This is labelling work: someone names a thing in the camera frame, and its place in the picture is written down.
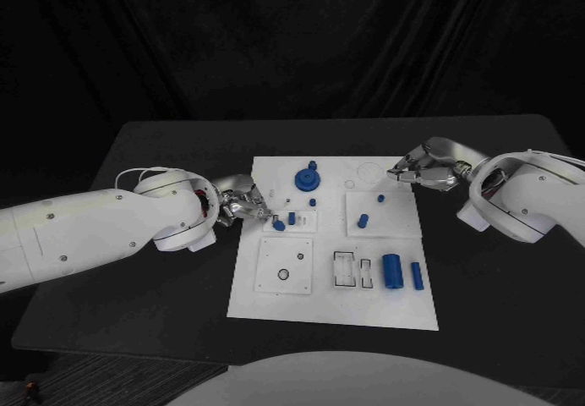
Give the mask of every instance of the wire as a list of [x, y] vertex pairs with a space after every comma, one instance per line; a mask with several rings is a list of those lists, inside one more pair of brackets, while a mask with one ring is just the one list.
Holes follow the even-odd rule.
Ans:
[[125, 171], [120, 171], [118, 173], [118, 176], [115, 177], [115, 181], [113, 181], [113, 189], [118, 189], [118, 179], [119, 177], [128, 173], [128, 172], [133, 172], [133, 171], [144, 171], [139, 174], [139, 178], [138, 181], [141, 180], [141, 176], [144, 175], [145, 172], [148, 171], [165, 171], [165, 172], [171, 172], [171, 171], [181, 171], [182, 169], [177, 169], [174, 167], [133, 167], [132, 169], [126, 169]]
[[533, 154], [543, 154], [546, 156], [550, 156], [550, 157], [556, 158], [560, 161], [569, 162], [573, 165], [579, 165], [580, 167], [585, 167], [585, 161], [582, 161], [580, 159], [571, 158], [570, 156], [564, 156], [564, 155], [558, 155], [558, 154], [550, 154], [548, 152], [544, 152], [544, 151], [527, 150], [527, 152], [530, 152]]

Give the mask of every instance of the black table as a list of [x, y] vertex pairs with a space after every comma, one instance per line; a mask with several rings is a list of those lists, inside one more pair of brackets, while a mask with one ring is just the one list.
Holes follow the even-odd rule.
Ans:
[[[131, 167], [181, 167], [207, 178], [249, 173], [253, 156], [400, 156], [432, 136], [489, 155], [567, 150], [546, 118], [128, 123], [92, 189]], [[129, 189], [133, 176], [123, 175]], [[522, 244], [456, 218], [465, 187], [413, 187], [437, 332], [224, 317], [240, 224], [216, 227], [197, 253], [152, 244], [129, 258], [43, 283], [15, 348], [128, 354], [230, 365], [312, 350], [397, 354], [508, 384], [585, 387], [585, 249], [554, 228]]]

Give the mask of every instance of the dark background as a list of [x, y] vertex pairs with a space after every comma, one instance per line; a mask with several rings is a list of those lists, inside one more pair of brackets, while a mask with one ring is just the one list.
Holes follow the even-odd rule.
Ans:
[[[576, 0], [4, 0], [0, 27], [0, 207], [84, 191], [131, 120], [531, 112], [583, 157]], [[10, 348], [34, 289], [0, 377], [43, 363]]]

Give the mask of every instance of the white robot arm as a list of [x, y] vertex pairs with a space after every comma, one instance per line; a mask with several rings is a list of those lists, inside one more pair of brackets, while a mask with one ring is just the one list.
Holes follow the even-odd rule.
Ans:
[[430, 138], [387, 171], [404, 183], [448, 191], [469, 182], [456, 216], [478, 230], [492, 225], [534, 243], [560, 225], [585, 246], [585, 162], [540, 151], [489, 158], [445, 138]]
[[250, 176], [211, 183], [182, 170], [141, 180], [133, 192], [106, 189], [2, 209], [0, 293], [131, 256], [149, 239], [159, 251], [200, 250], [216, 242], [216, 222], [270, 215]]

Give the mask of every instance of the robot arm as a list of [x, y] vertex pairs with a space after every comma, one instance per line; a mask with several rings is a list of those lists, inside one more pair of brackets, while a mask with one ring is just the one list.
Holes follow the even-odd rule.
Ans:
[[387, 171], [390, 178], [448, 191], [469, 182], [469, 201], [456, 216], [478, 231], [494, 226], [534, 243], [558, 224], [585, 245], [585, 162], [527, 151], [484, 156], [465, 145], [430, 138]]
[[216, 222], [270, 215], [250, 176], [216, 185], [181, 170], [146, 178], [133, 192], [106, 189], [2, 209], [0, 293], [131, 256], [149, 239], [159, 251], [200, 250], [216, 242]]

